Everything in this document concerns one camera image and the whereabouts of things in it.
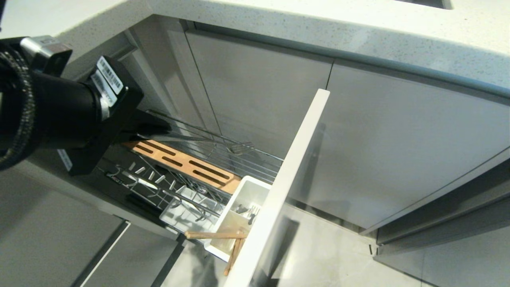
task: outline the countertop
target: countertop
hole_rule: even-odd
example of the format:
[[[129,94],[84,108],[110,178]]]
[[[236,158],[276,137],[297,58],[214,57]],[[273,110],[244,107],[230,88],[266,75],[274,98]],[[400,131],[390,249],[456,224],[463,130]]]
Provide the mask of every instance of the countertop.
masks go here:
[[[510,88],[510,2],[10,0],[1,38],[53,35],[71,60],[159,14],[391,60]]]

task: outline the sticker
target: sticker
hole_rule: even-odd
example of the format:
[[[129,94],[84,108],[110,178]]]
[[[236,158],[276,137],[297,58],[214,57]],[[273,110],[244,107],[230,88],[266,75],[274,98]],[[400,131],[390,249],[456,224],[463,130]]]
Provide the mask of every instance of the sticker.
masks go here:
[[[114,90],[115,94],[119,94],[124,85],[122,84],[119,77],[117,77],[112,67],[110,66],[110,64],[108,64],[108,62],[103,56],[101,56],[101,58],[97,62],[97,68],[101,71],[101,74],[108,81],[108,83]]]
[[[101,74],[101,72],[99,72],[99,70],[96,70],[96,73],[92,74],[90,78],[96,85],[96,88],[101,93],[101,97],[106,99],[108,106],[112,107],[113,105],[115,105],[115,103],[117,102],[117,97],[113,93],[112,88],[110,88],[108,83],[106,83],[106,80]]]
[[[69,158],[69,156],[67,155],[66,151],[65,150],[57,150],[57,152],[59,153],[60,158],[62,159],[62,162],[64,163],[67,171],[70,171],[72,168],[72,161]]]

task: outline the black cable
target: black cable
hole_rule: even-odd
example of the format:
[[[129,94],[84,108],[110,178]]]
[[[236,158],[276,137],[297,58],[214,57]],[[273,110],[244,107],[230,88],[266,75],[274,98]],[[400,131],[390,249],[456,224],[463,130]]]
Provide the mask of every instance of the black cable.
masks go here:
[[[34,119],[36,115],[36,101],[32,78],[29,74],[29,66],[23,57],[7,45],[0,43],[0,60],[9,66],[19,79],[19,87],[22,99],[21,120],[19,127],[14,135],[12,145],[7,149],[4,155],[0,157],[0,171],[22,161],[26,156],[26,148],[29,145],[32,132],[34,130]]]

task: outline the wooden utensil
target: wooden utensil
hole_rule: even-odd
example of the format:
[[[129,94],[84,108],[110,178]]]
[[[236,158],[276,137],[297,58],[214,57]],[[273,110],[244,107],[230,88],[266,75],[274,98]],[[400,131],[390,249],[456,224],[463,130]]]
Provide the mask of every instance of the wooden utensil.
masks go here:
[[[228,276],[230,269],[232,269],[232,266],[236,262],[237,256],[239,255],[239,252],[241,251],[241,248],[243,247],[245,239],[236,239],[236,242],[234,243],[234,248],[232,250],[232,254],[230,255],[230,258],[228,259],[228,263],[225,267],[225,271],[223,271],[223,274],[225,276]]]
[[[187,239],[244,239],[245,233],[216,233],[216,232],[193,232],[186,231],[184,236]]]

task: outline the gray floor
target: gray floor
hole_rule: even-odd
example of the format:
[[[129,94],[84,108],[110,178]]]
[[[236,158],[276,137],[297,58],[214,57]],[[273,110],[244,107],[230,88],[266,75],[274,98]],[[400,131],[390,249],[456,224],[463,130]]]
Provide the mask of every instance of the gray floor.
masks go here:
[[[375,262],[369,244],[375,241],[300,209],[294,240],[273,275],[277,287],[426,287],[420,281]],[[187,243],[163,287],[222,286],[226,263],[202,246]]]

